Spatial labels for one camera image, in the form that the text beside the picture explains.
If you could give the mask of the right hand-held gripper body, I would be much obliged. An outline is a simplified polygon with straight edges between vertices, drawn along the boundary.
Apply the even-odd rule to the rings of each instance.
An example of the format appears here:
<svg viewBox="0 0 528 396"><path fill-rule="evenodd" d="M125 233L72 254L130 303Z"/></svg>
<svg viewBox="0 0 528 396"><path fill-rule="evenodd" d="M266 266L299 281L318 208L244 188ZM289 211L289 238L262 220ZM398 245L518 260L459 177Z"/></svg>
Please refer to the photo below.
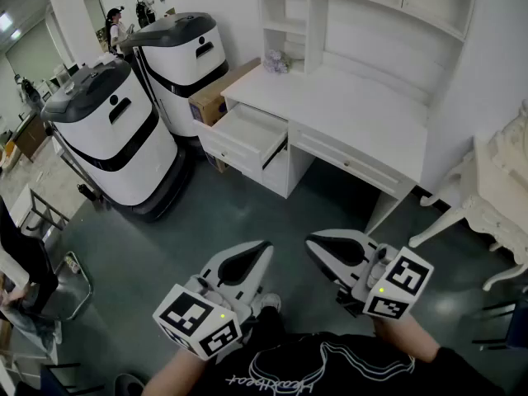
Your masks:
<svg viewBox="0 0 528 396"><path fill-rule="evenodd" d="M321 272L338 285L337 302L354 317L404 318L434 271L407 247L377 243L353 229L311 233L304 246Z"/></svg>

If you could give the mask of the white desk drawer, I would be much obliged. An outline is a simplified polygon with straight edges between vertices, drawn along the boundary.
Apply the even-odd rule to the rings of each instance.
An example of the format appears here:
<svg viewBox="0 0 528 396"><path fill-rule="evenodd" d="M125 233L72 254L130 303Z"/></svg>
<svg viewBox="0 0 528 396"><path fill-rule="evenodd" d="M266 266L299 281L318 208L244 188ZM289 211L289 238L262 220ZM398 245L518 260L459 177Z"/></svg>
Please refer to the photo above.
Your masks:
<svg viewBox="0 0 528 396"><path fill-rule="evenodd" d="M193 123L208 154L257 182L287 140L285 120L243 103L235 104L212 126Z"/></svg>

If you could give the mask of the person's right forearm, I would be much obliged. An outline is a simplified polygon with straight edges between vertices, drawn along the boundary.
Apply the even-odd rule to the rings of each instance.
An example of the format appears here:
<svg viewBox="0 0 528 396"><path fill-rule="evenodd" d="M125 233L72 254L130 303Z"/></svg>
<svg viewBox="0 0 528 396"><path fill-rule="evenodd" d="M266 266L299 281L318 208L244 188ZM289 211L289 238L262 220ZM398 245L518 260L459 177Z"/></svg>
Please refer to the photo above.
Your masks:
<svg viewBox="0 0 528 396"><path fill-rule="evenodd" d="M420 361L433 362L441 348L412 315L399 321L388 318L372 318L372 321L378 337Z"/></svg>

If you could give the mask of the white desk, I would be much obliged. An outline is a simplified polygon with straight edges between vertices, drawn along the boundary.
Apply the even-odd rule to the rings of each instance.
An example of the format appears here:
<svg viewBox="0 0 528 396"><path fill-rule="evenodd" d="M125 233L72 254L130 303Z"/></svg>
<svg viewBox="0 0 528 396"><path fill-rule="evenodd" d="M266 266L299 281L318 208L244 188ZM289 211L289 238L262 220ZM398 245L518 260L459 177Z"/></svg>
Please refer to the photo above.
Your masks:
<svg viewBox="0 0 528 396"><path fill-rule="evenodd" d="M420 182L427 143L426 107L379 82L328 66L309 74L269 73L257 66L226 88L223 97L228 111L243 103L287 122L284 146L264 169L262 181L254 180L279 196L288 197L313 160L320 159L289 142L290 125L336 139L414 181L400 197L377 188L379 198L367 234Z"/></svg>

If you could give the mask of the person's white shoe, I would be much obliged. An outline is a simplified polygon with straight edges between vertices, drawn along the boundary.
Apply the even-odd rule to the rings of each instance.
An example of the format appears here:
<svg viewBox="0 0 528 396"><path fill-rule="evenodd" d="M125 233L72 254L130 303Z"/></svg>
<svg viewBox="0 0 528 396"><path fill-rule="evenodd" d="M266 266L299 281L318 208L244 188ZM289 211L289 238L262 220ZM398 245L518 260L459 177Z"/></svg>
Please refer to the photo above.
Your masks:
<svg viewBox="0 0 528 396"><path fill-rule="evenodd" d="M281 311L281 297L275 293L258 294L252 301L251 308L254 317L258 317L265 308L272 308L279 313Z"/></svg>

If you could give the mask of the person's black trousers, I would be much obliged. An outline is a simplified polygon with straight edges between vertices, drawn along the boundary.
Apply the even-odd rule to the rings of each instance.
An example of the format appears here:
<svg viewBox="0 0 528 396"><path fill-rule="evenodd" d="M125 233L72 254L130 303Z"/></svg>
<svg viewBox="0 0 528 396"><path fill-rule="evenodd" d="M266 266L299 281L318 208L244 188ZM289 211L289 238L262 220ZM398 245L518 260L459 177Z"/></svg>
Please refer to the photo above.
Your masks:
<svg viewBox="0 0 528 396"><path fill-rule="evenodd" d="M278 341L286 335L281 314L275 306L267 305L262 308L254 324L249 345L260 345Z"/></svg>

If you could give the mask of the person's black printed shirt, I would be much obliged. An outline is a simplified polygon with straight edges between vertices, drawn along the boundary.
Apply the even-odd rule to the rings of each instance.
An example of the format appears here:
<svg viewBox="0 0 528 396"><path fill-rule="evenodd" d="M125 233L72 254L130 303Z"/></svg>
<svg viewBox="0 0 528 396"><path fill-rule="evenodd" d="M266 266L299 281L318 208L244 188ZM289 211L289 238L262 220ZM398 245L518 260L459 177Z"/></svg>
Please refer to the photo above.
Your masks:
<svg viewBox="0 0 528 396"><path fill-rule="evenodd" d="M292 335L262 351L236 350L191 396L506 396L461 356L442 348L431 363L377 337Z"/></svg>

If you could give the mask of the white ornate side table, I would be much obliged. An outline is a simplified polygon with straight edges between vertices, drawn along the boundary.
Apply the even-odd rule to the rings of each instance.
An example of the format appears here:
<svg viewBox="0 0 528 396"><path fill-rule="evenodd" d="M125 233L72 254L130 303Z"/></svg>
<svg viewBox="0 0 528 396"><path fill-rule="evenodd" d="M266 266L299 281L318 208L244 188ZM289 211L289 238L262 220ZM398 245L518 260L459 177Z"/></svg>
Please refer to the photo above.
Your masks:
<svg viewBox="0 0 528 396"><path fill-rule="evenodd" d="M411 237L416 248L428 239L464 219L476 233L494 238L491 252L506 248L516 265L499 272L483 284L489 291L528 271L528 100L519 114L488 141L473 137L473 149L442 178L437 191L420 199L428 207L444 198L456 186L460 201L450 207L423 232Z"/></svg>

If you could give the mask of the white and black robot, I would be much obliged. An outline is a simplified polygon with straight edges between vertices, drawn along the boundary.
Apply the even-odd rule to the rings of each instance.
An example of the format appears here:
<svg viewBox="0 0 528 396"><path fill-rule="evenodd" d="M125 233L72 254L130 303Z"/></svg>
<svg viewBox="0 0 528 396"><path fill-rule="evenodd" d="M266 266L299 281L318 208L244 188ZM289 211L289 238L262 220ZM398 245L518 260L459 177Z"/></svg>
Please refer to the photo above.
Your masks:
<svg viewBox="0 0 528 396"><path fill-rule="evenodd" d="M216 20L205 12L165 16L121 45L170 133L195 138L189 98L229 71Z"/></svg>
<svg viewBox="0 0 528 396"><path fill-rule="evenodd" d="M153 222L177 199L190 155L168 130L131 66L105 53L44 105L41 119L120 212Z"/></svg>

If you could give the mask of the brown cardboard box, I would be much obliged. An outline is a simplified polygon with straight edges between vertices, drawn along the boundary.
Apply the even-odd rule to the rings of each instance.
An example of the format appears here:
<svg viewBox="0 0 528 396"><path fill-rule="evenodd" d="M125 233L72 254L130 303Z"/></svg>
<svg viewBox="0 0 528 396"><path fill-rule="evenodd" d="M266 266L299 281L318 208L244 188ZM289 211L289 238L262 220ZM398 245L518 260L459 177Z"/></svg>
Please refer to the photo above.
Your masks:
<svg viewBox="0 0 528 396"><path fill-rule="evenodd" d="M214 126L228 112L221 93L260 63L260 58L252 59L190 96L188 101L193 120L209 127Z"/></svg>

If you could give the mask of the purple flower bunch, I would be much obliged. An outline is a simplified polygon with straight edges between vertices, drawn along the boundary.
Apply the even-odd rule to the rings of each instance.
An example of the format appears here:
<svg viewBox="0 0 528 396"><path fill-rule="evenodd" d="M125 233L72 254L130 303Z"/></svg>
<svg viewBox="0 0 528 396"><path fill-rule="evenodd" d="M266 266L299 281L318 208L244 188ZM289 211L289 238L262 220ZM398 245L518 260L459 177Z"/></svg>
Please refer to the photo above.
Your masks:
<svg viewBox="0 0 528 396"><path fill-rule="evenodd" d="M292 59L284 51L269 49L265 53L262 65L270 73L288 73L292 66Z"/></svg>

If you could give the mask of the white hutch shelf unit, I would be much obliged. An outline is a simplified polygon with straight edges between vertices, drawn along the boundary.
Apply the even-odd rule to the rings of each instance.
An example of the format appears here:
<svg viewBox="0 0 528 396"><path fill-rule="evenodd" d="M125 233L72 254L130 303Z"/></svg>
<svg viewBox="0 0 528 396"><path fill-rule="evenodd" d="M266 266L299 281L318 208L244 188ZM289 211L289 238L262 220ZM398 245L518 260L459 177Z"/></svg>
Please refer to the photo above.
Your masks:
<svg viewBox="0 0 528 396"><path fill-rule="evenodd" d="M258 0L263 49L326 64L430 105L459 63L474 0Z"/></svg>

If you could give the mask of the metal frame chair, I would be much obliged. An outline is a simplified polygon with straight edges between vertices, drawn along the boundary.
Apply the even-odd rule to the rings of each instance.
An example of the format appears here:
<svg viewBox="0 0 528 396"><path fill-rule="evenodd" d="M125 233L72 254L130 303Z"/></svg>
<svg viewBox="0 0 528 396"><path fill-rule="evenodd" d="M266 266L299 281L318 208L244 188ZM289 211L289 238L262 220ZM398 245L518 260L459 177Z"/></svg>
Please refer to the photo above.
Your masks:
<svg viewBox="0 0 528 396"><path fill-rule="evenodd" d="M73 321L89 305L93 285L82 263L72 251L65 253L55 267L58 286L49 297L41 317L61 322Z"/></svg>

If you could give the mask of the black frame chair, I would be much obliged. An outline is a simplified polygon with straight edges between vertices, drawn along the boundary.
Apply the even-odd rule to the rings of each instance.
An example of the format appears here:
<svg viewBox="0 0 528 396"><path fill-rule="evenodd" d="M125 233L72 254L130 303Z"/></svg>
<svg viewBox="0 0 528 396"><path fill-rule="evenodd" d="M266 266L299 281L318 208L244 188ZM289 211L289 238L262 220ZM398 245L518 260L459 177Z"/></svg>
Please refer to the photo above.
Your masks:
<svg viewBox="0 0 528 396"><path fill-rule="evenodd" d="M508 317L509 323L505 337L473 339L471 342L479 345L480 351L528 350L528 285L523 287L519 299L484 307L481 313L484 321Z"/></svg>

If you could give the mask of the metal frame side table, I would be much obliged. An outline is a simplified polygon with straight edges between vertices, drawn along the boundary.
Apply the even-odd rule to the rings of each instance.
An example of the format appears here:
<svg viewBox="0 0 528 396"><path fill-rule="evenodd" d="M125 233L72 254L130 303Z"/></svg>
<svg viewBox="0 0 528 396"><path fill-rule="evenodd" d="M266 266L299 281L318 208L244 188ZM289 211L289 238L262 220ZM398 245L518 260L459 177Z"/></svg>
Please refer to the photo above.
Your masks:
<svg viewBox="0 0 528 396"><path fill-rule="evenodd" d="M44 242L56 232L62 232L69 218L47 200L25 185L9 210L15 225L27 236Z"/></svg>

